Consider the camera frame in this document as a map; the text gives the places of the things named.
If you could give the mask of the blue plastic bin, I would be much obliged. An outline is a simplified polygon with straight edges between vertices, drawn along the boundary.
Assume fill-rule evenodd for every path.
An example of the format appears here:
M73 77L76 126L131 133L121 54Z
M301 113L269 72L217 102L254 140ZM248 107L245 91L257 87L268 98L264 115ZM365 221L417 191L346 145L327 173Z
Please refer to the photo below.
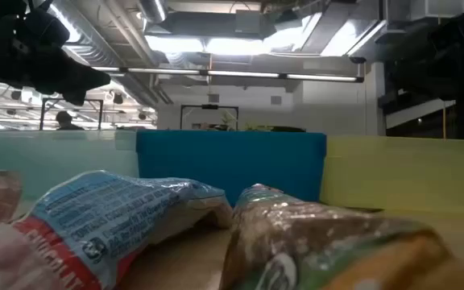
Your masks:
M224 190L231 205L253 184L318 201L326 148L320 133L141 130L136 135L140 177L198 180Z

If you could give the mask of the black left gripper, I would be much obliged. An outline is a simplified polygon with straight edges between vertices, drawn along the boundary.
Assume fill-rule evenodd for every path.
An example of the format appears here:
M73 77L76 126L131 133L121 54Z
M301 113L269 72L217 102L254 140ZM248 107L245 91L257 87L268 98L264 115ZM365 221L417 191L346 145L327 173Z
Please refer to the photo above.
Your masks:
M45 10L0 13L0 82L29 86L83 106L86 91L110 83L110 76L73 60L62 49L70 33Z

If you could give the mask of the person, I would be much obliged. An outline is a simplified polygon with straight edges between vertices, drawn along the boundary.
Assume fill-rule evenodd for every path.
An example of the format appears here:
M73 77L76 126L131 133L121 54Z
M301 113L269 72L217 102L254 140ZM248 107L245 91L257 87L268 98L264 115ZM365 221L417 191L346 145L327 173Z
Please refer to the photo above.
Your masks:
M73 117L67 111L60 111L56 115L59 131L78 131L83 130L82 127L73 124Z

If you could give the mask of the blue red chocolate granola bar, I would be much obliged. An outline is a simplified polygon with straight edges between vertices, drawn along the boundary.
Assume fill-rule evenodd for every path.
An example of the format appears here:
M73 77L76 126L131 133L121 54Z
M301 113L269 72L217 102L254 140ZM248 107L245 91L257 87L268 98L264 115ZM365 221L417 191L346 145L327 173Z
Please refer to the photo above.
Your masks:
M148 246L231 216L224 191L196 180L86 172L0 224L0 290L113 290Z

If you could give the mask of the bright ceiling light panel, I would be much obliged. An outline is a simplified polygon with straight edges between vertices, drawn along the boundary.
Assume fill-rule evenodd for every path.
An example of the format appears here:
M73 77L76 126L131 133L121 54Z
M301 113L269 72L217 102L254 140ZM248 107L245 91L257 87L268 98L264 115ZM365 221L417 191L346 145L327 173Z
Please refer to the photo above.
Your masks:
M270 48L259 39L173 38L146 35L150 48L163 53L202 52L223 56L257 56L268 54Z

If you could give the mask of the green plant in white pot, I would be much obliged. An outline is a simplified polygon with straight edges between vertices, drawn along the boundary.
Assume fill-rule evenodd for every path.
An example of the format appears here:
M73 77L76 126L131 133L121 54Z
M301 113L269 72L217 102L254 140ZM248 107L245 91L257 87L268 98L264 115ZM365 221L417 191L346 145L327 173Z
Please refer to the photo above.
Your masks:
M221 122L214 126L216 131L236 131L238 120L228 110L222 111Z

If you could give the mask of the long tube ceiling light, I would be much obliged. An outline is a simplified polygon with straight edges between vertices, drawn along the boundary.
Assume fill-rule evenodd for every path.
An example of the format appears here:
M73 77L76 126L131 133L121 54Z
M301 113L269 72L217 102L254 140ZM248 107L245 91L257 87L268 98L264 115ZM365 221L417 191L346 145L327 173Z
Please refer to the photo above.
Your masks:
M299 74L281 72L247 72L247 71L226 71L214 69L182 69L182 68L127 68L127 67L93 67L97 71L104 73L143 73L143 74L162 74L180 76L199 76L199 77L251 77L262 79L280 79L293 81L329 81L344 83L361 83L363 77L348 77L337 75L321 74Z

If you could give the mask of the translucent teal plastic bin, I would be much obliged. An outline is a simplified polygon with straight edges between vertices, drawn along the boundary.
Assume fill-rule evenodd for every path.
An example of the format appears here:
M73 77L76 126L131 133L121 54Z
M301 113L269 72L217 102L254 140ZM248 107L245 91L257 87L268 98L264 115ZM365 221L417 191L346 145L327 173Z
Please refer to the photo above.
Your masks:
M15 216L49 189L83 172L139 175L132 130L0 130L0 170L19 174L23 186Z

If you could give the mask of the translucent yellow plastic bin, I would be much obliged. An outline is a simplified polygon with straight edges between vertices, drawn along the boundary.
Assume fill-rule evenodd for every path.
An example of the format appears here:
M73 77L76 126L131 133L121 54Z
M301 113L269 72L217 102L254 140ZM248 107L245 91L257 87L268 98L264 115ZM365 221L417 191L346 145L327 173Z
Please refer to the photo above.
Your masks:
M464 140L332 136L320 200L365 209L464 213Z

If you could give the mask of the round silver air duct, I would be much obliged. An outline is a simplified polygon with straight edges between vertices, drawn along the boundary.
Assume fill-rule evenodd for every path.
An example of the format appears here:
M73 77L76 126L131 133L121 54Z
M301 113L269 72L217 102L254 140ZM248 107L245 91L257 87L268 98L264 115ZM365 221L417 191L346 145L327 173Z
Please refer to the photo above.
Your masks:
M164 0L137 0L144 18L149 23L162 23L168 16Z

